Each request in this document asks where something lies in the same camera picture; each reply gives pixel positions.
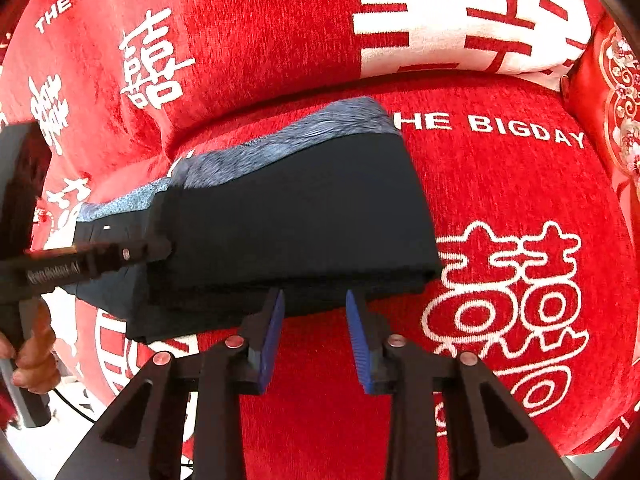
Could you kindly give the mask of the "person's left hand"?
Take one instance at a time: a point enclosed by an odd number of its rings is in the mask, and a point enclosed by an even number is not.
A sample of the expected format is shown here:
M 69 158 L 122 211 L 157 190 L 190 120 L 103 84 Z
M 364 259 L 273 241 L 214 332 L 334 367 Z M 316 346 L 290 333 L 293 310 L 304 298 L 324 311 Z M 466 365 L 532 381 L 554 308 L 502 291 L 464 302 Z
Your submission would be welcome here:
M 60 383 L 61 374 L 53 355 L 56 336 L 51 325 L 50 309 L 42 298 L 35 302 L 35 306 L 32 334 L 18 350 L 2 334 L 1 357 L 12 359 L 16 364 L 12 375 L 14 386 L 33 394 L 45 394 Z

